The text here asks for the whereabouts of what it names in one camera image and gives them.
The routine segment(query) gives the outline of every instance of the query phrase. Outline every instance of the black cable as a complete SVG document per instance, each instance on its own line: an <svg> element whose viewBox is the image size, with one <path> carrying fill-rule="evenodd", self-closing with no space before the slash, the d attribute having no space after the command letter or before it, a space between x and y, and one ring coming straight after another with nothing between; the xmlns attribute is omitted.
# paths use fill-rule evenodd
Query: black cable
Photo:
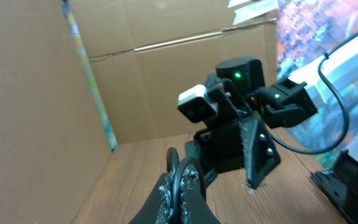
<svg viewBox="0 0 358 224"><path fill-rule="evenodd" d="M173 175L172 181L172 204L173 204L173 214L171 219L174 222L177 222L180 219L180 182L183 178L186 168L192 164L196 171L198 172L198 180L200 181L201 195L206 200L206 189L205 189L205 179L204 172L201 168L200 163L194 157L186 157L180 161L175 174Z"/></svg>
<svg viewBox="0 0 358 224"><path fill-rule="evenodd" d="M167 172L175 174L175 170L179 164L178 152L174 147L169 147L167 151Z"/></svg>
<svg viewBox="0 0 358 224"><path fill-rule="evenodd" d="M343 115L344 122L343 122L343 129L342 129L342 133L341 133L340 137L338 139L336 139L331 145L329 145L329 146L327 146L325 148L322 148L322 149L316 150L316 151L306 151L306 150L301 150L301 149L297 149L295 147L289 146L289 145L285 144L283 141L281 141L278 137L274 136L272 133L269 133L270 137L272 137L272 139L275 142L277 142L279 145L283 146L286 149L289 149L290 151L297 152L297 153L300 153L300 154L316 155L316 154L322 154L322 153L329 152L329 151L333 150L346 137L346 134L347 134L347 132L349 130L349 120L350 120L349 119L349 110L346 108L345 102L343 101L343 98L342 98L341 94L338 92L338 90L335 88L335 86L322 73L321 67L323 66L323 63L327 59L329 59L330 55L332 55L336 50L340 49L341 47L343 47L343 45L347 44L348 42L350 42L351 40L355 39L356 37L358 37L358 32L355 33L354 35L352 35L350 38L346 39L345 41L341 42L338 46L336 46L335 48L333 48L329 52L324 53L324 58L322 59L322 61L318 65L318 69L317 69L317 72L318 72L318 75L320 76L320 79L324 82L324 84L327 85L328 89L331 90L331 92L333 93L333 95L337 99L337 101L339 103L339 106L342 109L342 115Z"/></svg>

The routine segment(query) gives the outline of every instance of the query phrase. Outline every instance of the wooden surface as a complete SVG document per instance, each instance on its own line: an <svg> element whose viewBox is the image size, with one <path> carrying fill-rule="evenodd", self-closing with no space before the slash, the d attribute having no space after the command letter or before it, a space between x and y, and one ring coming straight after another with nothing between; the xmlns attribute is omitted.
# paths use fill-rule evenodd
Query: wooden surface
<svg viewBox="0 0 358 224"><path fill-rule="evenodd" d="M299 146L284 130L275 134ZM79 211L75 224L128 223L139 211L158 177L165 172L169 146L184 157L190 135L119 146ZM310 179L321 166L310 156L281 147L282 163L265 179L267 184L250 195L245 172L220 174L207 188L207 203L221 223L345 223Z"/></svg>
<svg viewBox="0 0 358 224"><path fill-rule="evenodd" d="M110 154L59 1L0 0L0 224L72 222Z"/></svg>

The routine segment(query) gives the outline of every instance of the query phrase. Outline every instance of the brown cardboard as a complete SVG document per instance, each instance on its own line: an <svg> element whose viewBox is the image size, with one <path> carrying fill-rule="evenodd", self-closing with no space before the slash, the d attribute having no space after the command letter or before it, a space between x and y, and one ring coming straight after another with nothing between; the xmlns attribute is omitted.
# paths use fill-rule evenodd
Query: brown cardboard
<svg viewBox="0 0 358 224"><path fill-rule="evenodd" d="M276 74L266 71L277 60L267 56L271 53L267 46L275 44L265 42L271 39L265 31L275 25L263 16L255 20L259 23L205 39L92 60L118 143L191 133L204 127L203 123L192 124L177 110L178 95L203 83L222 60L247 55L259 58L265 81L273 83ZM131 132L140 120L141 128Z"/></svg>
<svg viewBox="0 0 358 224"><path fill-rule="evenodd" d="M89 58L196 34L260 22L256 17L233 25L230 0L71 0Z"/></svg>
<svg viewBox="0 0 358 224"><path fill-rule="evenodd" d="M71 223L109 156L59 1L0 0L0 223Z"/></svg>

